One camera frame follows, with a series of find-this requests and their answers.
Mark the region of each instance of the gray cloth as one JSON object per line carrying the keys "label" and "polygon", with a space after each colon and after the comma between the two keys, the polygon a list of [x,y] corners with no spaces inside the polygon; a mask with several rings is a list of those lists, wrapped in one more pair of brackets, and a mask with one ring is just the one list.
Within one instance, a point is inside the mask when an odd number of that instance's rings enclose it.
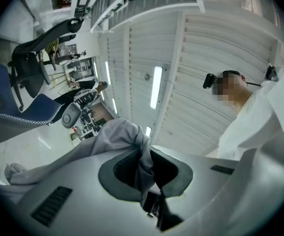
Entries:
{"label": "gray cloth", "polygon": [[17,203],[34,185],[72,161],[111,150],[125,152],[138,147],[141,150],[141,158],[136,169],[134,185],[144,195],[155,183],[149,146],[150,138],[143,133],[140,126],[136,126],[125,119],[111,120],[101,128],[96,137],[81,142],[73,150],[53,163],[14,173],[10,177],[10,185],[0,185],[0,194]]}

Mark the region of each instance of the black mesh backrest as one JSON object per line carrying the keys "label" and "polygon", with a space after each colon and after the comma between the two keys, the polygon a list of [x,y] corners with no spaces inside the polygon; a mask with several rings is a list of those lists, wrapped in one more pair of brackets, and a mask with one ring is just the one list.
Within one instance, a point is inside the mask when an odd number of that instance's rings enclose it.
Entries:
{"label": "black mesh backrest", "polygon": [[62,35],[70,32],[77,32],[82,26],[82,23],[83,20],[78,18],[64,20],[42,34],[39,38],[17,46],[13,52],[13,55],[39,52]]}

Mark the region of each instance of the office chair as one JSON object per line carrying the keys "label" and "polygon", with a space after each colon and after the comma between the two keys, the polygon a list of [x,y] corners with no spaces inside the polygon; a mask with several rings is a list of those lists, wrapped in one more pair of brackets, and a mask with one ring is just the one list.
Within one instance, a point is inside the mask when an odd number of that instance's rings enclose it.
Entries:
{"label": "office chair", "polygon": [[11,91],[7,68],[0,65],[0,143],[50,122],[60,104],[44,94],[24,111],[18,110]]}
{"label": "office chair", "polygon": [[[42,58],[42,50],[45,49],[51,42],[66,33],[75,33],[82,26],[83,20],[78,18],[65,20],[50,30],[42,34],[37,39],[18,45],[12,54],[12,61],[8,64],[11,66],[11,74],[9,75],[10,84],[15,89],[15,93],[21,104],[20,111],[23,110],[24,104],[21,99],[18,85],[21,88],[26,88],[28,94],[35,98],[45,81],[48,85],[51,80],[45,70]],[[53,57],[49,56],[54,70],[56,65]]]}

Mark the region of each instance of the floor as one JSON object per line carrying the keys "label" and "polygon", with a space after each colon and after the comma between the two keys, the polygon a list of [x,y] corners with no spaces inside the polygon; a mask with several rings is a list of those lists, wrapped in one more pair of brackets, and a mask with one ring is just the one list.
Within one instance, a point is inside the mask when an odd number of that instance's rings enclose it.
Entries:
{"label": "floor", "polygon": [[[16,46],[16,43],[0,39],[0,64],[7,66],[11,59],[11,53]],[[54,73],[51,65],[46,66],[46,70],[49,74]],[[56,73],[62,71],[63,68],[58,66]],[[60,89],[61,92],[59,93],[65,92],[65,89],[67,89],[67,87],[63,88],[65,85],[66,83],[62,83],[54,87],[53,84],[48,86],[44,83],[40,93],[54,99],[59,96],[58,91]],[[26,109],[32,103],[33,98],[28,95],[24,88],[20,89],[20,92],[25,105],[24,109]],[[27,169],[32,169],[49,164],[72,149],[73,145],[69,130],[64,128],[60,121],[54,125],[44,125],[23,133],[0,143],[0,180],[7,183],[4,177],[4,169],[7,163],[16,162],[22,164]]]}

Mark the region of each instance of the white shirt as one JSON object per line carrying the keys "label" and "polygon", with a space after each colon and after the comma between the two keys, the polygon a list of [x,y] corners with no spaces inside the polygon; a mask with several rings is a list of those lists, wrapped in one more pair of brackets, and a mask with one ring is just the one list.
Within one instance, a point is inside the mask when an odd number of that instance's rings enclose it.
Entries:
{"label": "white shirt", "polygon": [[267,93],[276,84],[265,81],[244,104],[237,118],[220,137],[218,158],[240,160],[250,148],[263,145],[282,131],[280,122],[267,99]]}

